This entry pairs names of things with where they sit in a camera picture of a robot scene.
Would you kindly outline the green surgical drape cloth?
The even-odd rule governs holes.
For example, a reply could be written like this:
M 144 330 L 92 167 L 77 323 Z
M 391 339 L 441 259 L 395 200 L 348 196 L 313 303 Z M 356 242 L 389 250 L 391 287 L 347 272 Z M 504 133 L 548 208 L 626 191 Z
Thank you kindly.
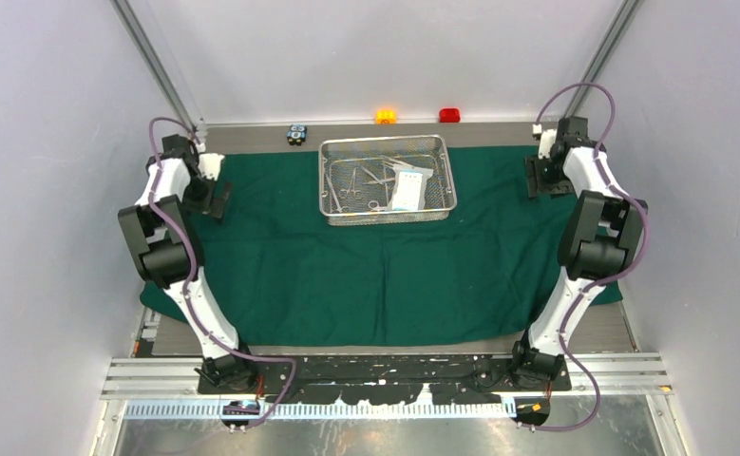
M 223 222 L 193 216 L 205 275 L 248 344 L 464 343 L 522 331 L 551 294 L 576 201 L 526 195 L 528 146 L 453 148 L 456 208 L 432 222 L 335 227 L 314 152 L 235 155 Z

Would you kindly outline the white sterile packet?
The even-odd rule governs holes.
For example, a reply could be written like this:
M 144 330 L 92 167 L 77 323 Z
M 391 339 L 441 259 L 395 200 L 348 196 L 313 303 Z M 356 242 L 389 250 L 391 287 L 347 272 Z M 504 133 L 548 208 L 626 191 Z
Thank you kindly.
M 417 171 L 396 174 L 389 208 L 393 211 L 417 211 L 425 208 L 427 176 Z

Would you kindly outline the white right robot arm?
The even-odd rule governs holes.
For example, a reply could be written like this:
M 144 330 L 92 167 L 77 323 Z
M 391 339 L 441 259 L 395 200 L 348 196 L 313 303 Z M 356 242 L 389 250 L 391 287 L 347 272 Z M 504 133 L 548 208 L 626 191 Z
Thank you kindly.
M 554 128 L 532 126 L 539 143 L 525 160 L 527 194 L 574 195 L 576 205 L 560 237 L 560 273 L 538 317 L 513 347 L 509 377 L 522 390 L 555 380 L 569 356 L 570 338 L 605 288 L 633 264 L 647 205 L 617 183 L 605 149 L 588 136 L 588 122 L 566 117 Z

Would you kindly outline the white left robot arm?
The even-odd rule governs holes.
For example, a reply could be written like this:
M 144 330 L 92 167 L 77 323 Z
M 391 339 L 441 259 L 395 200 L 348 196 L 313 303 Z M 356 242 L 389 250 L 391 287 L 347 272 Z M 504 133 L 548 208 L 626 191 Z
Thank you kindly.
M 196 369 L 212 386 L 250 391 L 256 363 L 227 320 L 205 277 L 205 256 L 190 215 L 224 218 L 231 182 L 219 183 L 223 158 L 200 151 L 189 138 L 162 138 L 163 150 L 150 158 L 148 183 L 137 201 L 118 213 L 118 222 L 136 270 L 179 307 L 197 337 L 202 361 Z

